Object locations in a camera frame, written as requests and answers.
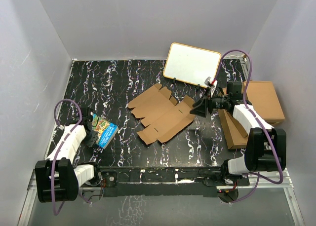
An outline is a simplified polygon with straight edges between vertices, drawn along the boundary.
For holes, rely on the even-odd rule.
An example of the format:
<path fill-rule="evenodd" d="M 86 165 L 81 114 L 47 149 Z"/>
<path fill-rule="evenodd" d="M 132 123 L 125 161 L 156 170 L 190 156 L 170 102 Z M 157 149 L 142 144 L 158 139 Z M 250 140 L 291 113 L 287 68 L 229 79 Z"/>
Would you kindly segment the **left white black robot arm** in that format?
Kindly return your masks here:
<path fill-rule="evenodd" d="M 91 108 L 82 108 L 82 120 L 69 121 L 64 133 L 53 152 L 45 160 L 35 165 L 38 199 L 40 202 L 52 201 L 52 190 L 55 201 L 73 201 L 79 187 L 88 182 L 91 186 L 101 183 L 102 174 L 97 171 L 95 163 L 88 162 L 73 167 L 73 161 L 81 144 L 88 147 L 95 145 L 97 132 L 92 128 L 93 112 Z"/>

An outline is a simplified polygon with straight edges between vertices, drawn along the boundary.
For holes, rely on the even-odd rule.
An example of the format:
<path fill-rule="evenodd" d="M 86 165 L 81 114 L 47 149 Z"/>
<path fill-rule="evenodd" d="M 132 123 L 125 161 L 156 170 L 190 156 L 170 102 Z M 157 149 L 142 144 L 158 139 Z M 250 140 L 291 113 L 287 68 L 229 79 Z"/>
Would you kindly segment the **blue treehouse book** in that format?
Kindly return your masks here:
<path fill-rule="evenodd" d="M 108 120 L 93 114 L 92 129 L 98 134 L 96 145 L 105 149 L 118 131 L 118 127 Z"/>

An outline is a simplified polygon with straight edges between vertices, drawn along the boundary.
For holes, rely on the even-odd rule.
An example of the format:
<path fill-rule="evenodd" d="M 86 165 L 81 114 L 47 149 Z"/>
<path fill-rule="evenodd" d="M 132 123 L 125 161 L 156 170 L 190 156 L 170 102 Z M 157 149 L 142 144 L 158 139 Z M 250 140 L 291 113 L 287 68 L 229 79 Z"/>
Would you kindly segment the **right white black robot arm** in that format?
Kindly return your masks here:
<path fill-rule="evenodd" d="M 238 176 L 260 171 L 277 171 L 283 176 L 286 167 L 286 132 L 265 122 L 255 111 L 246 95 L 247 86 L 240 81 L 229 81 L 221 95 L 215 95 L 217 82 L 207 79 L 207 89 L 202 98 L 193 104 L 190 113 L 206 117 L 214 109 L 225 110 L 243 127 L 248 135 L 244 156 L 225 160 L 220 179 L 226 185 L 233 184 Z"/>

